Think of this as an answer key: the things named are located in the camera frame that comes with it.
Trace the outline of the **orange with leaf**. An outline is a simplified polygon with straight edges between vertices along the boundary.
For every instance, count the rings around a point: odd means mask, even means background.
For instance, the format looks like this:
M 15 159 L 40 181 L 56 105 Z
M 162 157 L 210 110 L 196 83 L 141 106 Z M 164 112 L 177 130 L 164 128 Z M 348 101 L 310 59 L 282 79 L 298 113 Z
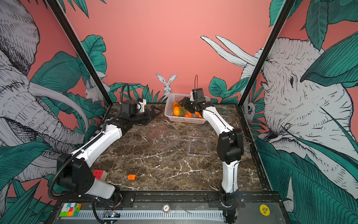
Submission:
M 186 111 L 185 117 L 191 118 L 191 117 L 192 117 L 192 114 L 191 114 L 189 111 Z

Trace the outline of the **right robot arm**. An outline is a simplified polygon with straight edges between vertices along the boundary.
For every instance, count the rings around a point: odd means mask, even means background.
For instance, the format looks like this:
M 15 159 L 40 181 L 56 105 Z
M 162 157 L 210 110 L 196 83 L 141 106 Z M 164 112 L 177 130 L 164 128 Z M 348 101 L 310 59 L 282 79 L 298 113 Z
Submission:
M 238 166 L 244 152 L 242 131 L 224 120 L 214 104 L 206 100 L 202 88 L 193 89 L 182 104 L 190 113 L 198 113 L 216 131 L 217 154 L 223 164 L 222 189 L 226 194 L 234 193 L 238 190 Z

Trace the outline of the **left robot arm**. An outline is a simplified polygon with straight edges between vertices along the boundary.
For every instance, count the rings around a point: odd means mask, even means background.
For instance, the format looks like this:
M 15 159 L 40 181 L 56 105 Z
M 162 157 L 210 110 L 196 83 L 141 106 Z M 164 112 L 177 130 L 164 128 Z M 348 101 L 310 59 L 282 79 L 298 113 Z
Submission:
M 102 130 L 93 139 L 71 154 L 58 157 L 57 173 L 50 182 L 48 196 L 61 199 L 72 195 L 87 195 L 96 200 L 104 199 L 113 207 L 119 205 L 123 199 L 120 188 L 97 179 L 91 167 L 112 143 L 133 126 L 145 126 L 161 113 L 162 109 L 146 107 L 144 99 L 121 103 L 120 112 L 108 115 Z

